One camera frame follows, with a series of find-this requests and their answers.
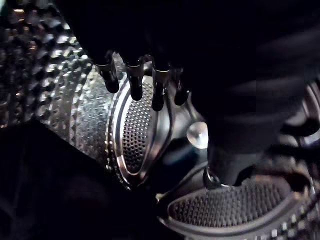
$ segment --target stainless steel drum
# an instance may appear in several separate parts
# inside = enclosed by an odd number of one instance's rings
[[[132,100],[125,66],[116,53],[120,90],[109,93],[50,1],[17,1],[5,5],[1,17],[1,128],[37,118],[113,171],[128,189],[146,181],[174,139],[186,138],[195,148],[206,149],[205,123],[191,100],[176,106],[175,87],[170,85],[163,110],[154,112],[149,76],[143,78],[142,100]],[[310,118],[320,123],[318,81],[308,86],[301,111],[287,124],[301,126]],[[319,128],[310,135],[279,136],[281,143],[297,147],[316,146],[319,139]],[[319,239],[320,186],[319,176],[310,173],[312,166],[281,156],[260,166],[301,173],[310,183],[302,191],[282,176],[259,174],[240,187],[208,191],[202,183],[204,166],[193,169],[160,199],[159,219],[169,228],[200,239]]]

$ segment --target shiny metal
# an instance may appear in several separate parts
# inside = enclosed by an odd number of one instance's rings
[[[261,166],[261,168],[269,167],[270,169],[283,169],[286,172],[294,171],[310,178],[308,167],[303,162],[296,162],[293,159],[288,161],[283,157],[269,158],[269,160],[263,161],[262,165],[264,166]],[[193,175],[201,176],[203,173],[195,172]],[[295,192],[282,177],[254,175],[244,181],[240,187],[220,187],[206,190],[197,187],[201,186],[202,179],[200,177],[193,180],[188,179],[182,180],[177,187],[165,194],[158,203],[160,209],[166,209],[167,211],[160,214],[160,222],[178,233],[195,240],[273,239],[271,237],[275,235],[280,239],[287,239],[288,231],[282,230],[282,227],[286,225],[289,230],[293,231],[290,239],[300,240],[304,239],[300,238],[303,236],[306,239],[316,239],[308,238],[308,236],[309,233],[316,231],[312,229],[312,226],[316,226],[320,221],[316,214],[316,208],[314,208],[314,203],[319,201],[319,182],[315,184],[315,187],[311,186],[310,189],[305,188],[302,192]],[[256,191],[254,190],[255,186],[260,188],[260,184],[265,185],[266,188],[272,188],[266,190],[263,187],[261,191],[266,191],[263,194],[264,197],[258,197],[261,193],[260,190],[254,193]],[[221,193],[225,194],[229,191],[237,193],[229,200],[227,195],[220,196]],[[262,207],[264,203],[262,205],[258,204],[259,201],[266,201],[269,197],[274,198],[279,193],[283,194],[282,200],[278,201],[273,208],[268,208],[266,214],[259,215],[261,214],[259,210],[256,219],[250,217],[251,213],[248,212],[244,213],[242,217],[236,217],[236,215],[241,214],[242,210],[254,211],[255,207]],[[243,199],[245,201],[241,200],[241,194],[244,194]],[[267,200],[265,203],[269,205],[269,202],[273,203],[273,200]],[[234,210],[230,205],[232,203],[236,206]],[[226,217],[224,221],[223,216],[228,215],[234,217]]]
[[[203,121],[193,123],[186,132],[189,142],[197,149],[206,149],[208,147],[208,127]]]
[[[167,91],[167,87],[171,78],[171,70],[152,70],[153,78],[153,97],[152,108],[155,111],[160,111],[164,106],[164,98]]]
[[[20,1],[7,16],[11,24],[1,30],[0,128],[37,118],[110,168],[105,134],[113,94],[59,11],[52,14],[55,6],[35,2]],[[122,84],[125,65],[118,54],[113,59]]]
[[[319,81],[315,81],[307,86],[300,110],[290,119],[287,124],[291,126],[301,126],[307,119],[316,120],[320,126],[320,90]],[[320,143],[320,128],[309,136],[298,137],[297,141],[300,146],[310,147]]]
[[[170,141],[186,137],[188,127],[200,119],[188,104],[174,105],[173,86],[168,88],[163,109],[153,111],[152,78],[144,76],[142,85],[142,100],[133,101],[128,81],[123,84],[113,99],[106,134],[107,152],[118,170],[119,179],[128,187],[142,184]]]

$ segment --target perforated hole pattern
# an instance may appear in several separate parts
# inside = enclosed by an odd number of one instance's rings
[[[186,196],[169,207],[169,215],[200,227],[234,227],[254,221],[279,205],[287,191],[276,184],[246,183]]]
[[[152,120],[153,88],[147,83],[142,85],[142,99],[132,100],[125,116],[123,129],[123,157],[126,168],[131,173],[137,173],[142,166],[148,142],[148,129]]]

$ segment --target black cloth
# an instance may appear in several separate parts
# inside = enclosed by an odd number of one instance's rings
[[[36,120],[0,131],[0,239],[179,239],[95,160]]]

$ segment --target garment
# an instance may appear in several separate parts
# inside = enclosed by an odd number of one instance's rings
[[[154,203],[36,120],[0,131],[1,240],[178,238]]]

